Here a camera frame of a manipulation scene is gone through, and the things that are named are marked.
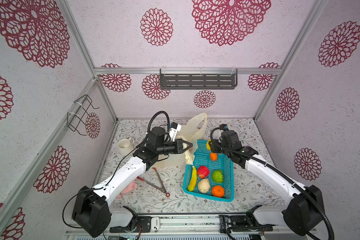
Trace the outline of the yellow round fruit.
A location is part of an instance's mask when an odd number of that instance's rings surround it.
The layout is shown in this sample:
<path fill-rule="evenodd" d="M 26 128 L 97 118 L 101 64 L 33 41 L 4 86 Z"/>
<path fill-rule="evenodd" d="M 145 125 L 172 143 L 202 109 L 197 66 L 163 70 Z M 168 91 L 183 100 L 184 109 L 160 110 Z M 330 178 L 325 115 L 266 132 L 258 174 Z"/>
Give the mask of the yellow round fruit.
<path fill-rule="evenodd" d="M 211 151 L 211 140 L 207 141 L 206 148 L 207 148 L 208 151 Z"/>

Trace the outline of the green bumpy fruit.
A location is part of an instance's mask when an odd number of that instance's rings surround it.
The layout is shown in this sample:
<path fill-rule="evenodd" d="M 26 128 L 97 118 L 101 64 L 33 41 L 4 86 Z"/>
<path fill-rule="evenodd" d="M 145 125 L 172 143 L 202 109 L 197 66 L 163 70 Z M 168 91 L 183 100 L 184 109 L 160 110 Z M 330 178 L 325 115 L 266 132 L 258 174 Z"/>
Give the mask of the green bumpy fruit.
<path fill-rule="evenodd" d="M 223 174 L 223 171 L 221 170 L 215 170 L 212 174 L 212 180 L 215 182 L 215 183 L 223 183 L 224 182 L 224 174 Z"/>

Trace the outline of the small orange fruit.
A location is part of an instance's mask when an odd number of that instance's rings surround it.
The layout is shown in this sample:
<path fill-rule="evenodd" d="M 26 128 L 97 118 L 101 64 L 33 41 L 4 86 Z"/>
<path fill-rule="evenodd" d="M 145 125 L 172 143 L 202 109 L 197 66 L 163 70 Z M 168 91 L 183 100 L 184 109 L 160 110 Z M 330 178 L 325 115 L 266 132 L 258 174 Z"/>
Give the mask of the small orange fruit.
<path fill-rule="evenodd" d="M 216 153 L 210 153 L 210 160 L 211 161 L 217 161 L 218 160 L 218 154 Z"/>

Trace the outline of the large orange fruit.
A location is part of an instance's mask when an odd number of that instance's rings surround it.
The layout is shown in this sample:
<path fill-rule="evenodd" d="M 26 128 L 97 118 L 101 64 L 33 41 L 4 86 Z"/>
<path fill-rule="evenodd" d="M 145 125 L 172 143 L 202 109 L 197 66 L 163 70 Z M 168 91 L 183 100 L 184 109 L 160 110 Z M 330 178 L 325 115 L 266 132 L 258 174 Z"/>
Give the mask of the large orange fruit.
<path fill-rule="evenodd" d="M 212 188 L 211 194 L 217 198 L 223 198 L 225 196 L 225 189 L 222 186 L 216 185 Z"/>

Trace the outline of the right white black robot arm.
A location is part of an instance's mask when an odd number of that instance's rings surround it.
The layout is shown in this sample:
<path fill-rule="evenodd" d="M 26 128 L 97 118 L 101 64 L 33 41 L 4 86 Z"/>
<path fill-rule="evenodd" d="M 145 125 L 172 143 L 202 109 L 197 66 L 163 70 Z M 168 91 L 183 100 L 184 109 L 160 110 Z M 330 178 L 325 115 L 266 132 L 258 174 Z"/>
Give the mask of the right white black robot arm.
<path fill-rule="evenodd" d="M 260 206 L 252 215 L 266 226 L 286 226 L 299 236 L 317 239 L 311 233 L 323 222 L 330 240 L 335 239 L 334 229 L 326 215 L 322 191 L 314 185 L 306 186 L 288 177 L 269 164 L 255 149 L 243 146 L 238 134 L 225 124 L 211 130 L 210 148 L 213 153 L 224 154 L 233 163 L 256 175 L 275 190 L 287 204 L 285 209 Z"/>

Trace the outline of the beige pear fruit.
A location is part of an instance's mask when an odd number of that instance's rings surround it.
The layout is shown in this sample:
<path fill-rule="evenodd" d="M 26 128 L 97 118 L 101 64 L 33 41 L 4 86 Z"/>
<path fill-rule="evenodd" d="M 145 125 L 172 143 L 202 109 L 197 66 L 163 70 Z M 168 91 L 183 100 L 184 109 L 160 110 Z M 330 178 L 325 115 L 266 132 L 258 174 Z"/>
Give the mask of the beige pear fruit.
<path fill-rule="evenodd" d="M 210 181 L 208 179 L 202 179 L 198 183 L 198 191 L 202 194 L 206 194 L 211 188 Z"/>

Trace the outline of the yellow banana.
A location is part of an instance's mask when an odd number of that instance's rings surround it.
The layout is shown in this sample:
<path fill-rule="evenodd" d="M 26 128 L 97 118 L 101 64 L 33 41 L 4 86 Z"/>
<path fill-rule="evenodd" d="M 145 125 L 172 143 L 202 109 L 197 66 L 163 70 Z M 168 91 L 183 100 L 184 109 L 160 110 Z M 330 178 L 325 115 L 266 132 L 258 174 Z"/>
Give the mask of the yellow banana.
<path fill-rule="evenodd" d="M 198 174 L 197 174 L 197 170 L 196 168 L 193 166 L 192 167 L 192 175 L 191 175 L 191 180 L 190 180 L 190 183 L 188 185 L 188 188 L 187 190 L 189 192 L 193 192 L 195 187 L 196 187 L 196 184 L 197 184 L 197 178 L 198 178 Z"/>

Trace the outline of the cream plastic bag orange print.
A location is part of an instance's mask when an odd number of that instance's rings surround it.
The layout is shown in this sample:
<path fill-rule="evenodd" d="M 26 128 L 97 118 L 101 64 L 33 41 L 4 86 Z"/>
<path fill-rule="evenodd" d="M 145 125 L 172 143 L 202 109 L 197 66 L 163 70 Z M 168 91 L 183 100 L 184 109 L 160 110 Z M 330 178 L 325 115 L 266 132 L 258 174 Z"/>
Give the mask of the cream plastic bag orange print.
<path fill-rule="evenodd" d="M 193 165 L 195 159 L 195 152 L 198 149 L 198 140 L 201 140 L 206 132 L 208 123 L 208 115 L 201 113 L 191 118 L 185 125 L 182 126 L 176 139 L 182 139 L 193 144 L 185 153 L 177 155 L 169 155 L 168 157 L 161 155 L 159 160 L 153 165 L 154 168 L 165 168 L 177 166 L 180 164 Z"/>

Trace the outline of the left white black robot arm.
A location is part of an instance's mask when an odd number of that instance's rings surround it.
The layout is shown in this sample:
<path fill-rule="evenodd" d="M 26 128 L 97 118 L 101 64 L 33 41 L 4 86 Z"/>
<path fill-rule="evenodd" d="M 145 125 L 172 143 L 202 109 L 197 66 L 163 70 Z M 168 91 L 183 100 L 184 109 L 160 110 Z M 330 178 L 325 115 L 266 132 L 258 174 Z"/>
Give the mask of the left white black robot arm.
<path fill-rule="evenodd" d="M 110 212 L 110 205 L 130 183 L 159 161 L 160 155 L 180 155 L 193 147 L 193 144 L 176 137 L 181 125 L 167 122 L 167 127 L 152 127 L 155 118 L 163 114 L 159 111 L 149 121 L 145 138 L 127 155 L 129 160 L 117 166 L 115 172 L 103 182 L 89 188 L 82 187 L 72 196 L 75 201 L 72 220 L 76 229 L 85 230 L 91 237 L 101 235 L 117 217 Z"/>

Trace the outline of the red bumpy fruit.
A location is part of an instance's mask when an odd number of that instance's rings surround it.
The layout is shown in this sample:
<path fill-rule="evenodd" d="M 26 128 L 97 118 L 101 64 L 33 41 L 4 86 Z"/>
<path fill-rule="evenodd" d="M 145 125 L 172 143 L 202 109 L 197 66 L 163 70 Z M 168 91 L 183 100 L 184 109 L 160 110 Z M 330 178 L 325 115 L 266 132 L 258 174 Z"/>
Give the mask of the red bumpy fruit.
<path fill-rule="evenodd" d="M 206 166 L 200 166 L 197 170 L 197 175 L 201 179 L 205 179 L 210 174 L 210 170 Z"/>

